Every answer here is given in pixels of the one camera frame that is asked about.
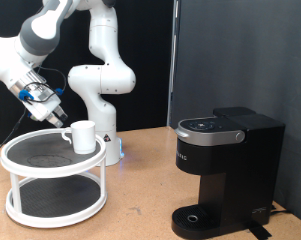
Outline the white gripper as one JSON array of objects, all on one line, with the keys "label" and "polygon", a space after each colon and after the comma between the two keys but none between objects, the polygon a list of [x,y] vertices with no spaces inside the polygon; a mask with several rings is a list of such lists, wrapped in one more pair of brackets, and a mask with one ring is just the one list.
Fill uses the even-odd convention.
[{"label": "white gripper", "polygon": [[35,94],[34,98],[31,98],[27,95],[24,100],[24,106],[31,113],[31,118],[36,121],[46,120],[56,128],[61,128],[68,115],[59,106],[61,103],[59,97],[53,94],[41,101],[37,96],[38,94]]}]

